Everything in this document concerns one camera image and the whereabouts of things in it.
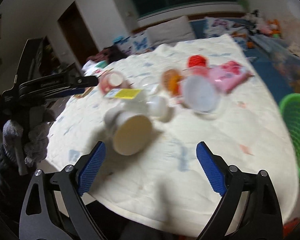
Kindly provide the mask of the left grey gloved hand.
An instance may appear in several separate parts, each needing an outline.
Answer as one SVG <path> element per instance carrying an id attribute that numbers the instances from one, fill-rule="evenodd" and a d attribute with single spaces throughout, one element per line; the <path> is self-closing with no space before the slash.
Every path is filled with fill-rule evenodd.
<path id="1" fill-rule="evenodd" d="M 33 167 L 46 158 L 50 123 L 54 121 L 55 114 L 52 110 L 40 108 L 39 112 L 34 114 L 35 125 L 32 128 L 25 129 L 14 120 L 8 120 L 4 124 L 4 152 L 17 164 L 19 174 L 26 174 L 28 167 Z"/>

